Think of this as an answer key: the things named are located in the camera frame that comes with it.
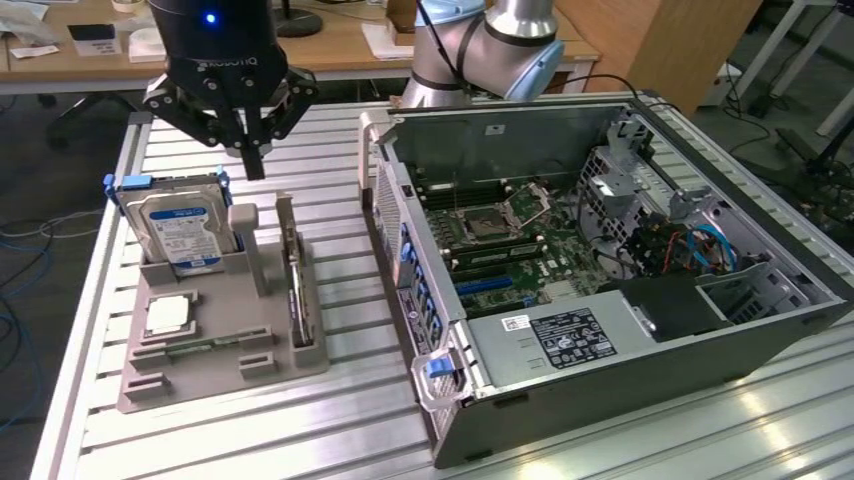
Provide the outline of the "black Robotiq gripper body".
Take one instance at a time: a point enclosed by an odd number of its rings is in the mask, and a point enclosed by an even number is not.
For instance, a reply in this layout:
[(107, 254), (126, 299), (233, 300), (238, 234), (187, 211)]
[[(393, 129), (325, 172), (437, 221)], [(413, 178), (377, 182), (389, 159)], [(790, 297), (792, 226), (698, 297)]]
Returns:
[(153, 1), (166, 72), (213, 114), (227, 104), (254, 120), (263, 68), (289, 68), (269, 1)]

